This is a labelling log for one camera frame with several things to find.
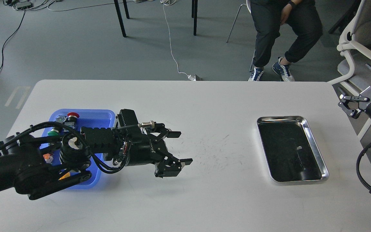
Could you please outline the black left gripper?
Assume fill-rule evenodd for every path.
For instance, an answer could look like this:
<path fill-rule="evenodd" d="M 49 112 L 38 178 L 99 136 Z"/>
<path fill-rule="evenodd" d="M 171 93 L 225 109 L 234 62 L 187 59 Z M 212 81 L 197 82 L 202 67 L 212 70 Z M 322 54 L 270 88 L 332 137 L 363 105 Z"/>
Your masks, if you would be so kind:
<path fill-rule="evenodd" d="M 123 153 L 126 155 L 124 166 L 136 166 L 155 164 L 155 176 L 176 177 L 186 165 L 193 162 L 192 158 L 178 159 L 168 152 L 164 138 L 179 138 L 181 131 L 172 131 L 163 123 L 155 123 L 152 127 L 146 128 L 147 134 L 140 134 L 139 140 L 135 143 L 128 136 L 124 137 L 125 145 Z"/>

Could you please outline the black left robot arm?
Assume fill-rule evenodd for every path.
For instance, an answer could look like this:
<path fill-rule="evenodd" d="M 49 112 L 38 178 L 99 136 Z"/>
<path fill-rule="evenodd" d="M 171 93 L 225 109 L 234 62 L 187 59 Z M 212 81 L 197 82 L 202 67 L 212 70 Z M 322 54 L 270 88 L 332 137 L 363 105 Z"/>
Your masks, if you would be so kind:
<path fill-rule="evenodd" d="M 155 176 L 175 177 L 192 159 L 178 159 L 165 138 L 178 138 L 163 123 L 139 123 L 133 110 L 123 109 L 111 128 L 77 129 L 79 115 L 46 121 L 0 141 L 0 191 L 14 188 L 36 200 L 92 178 L 91 163 L 114 174 L 127 166 L 154 164 Z"/>

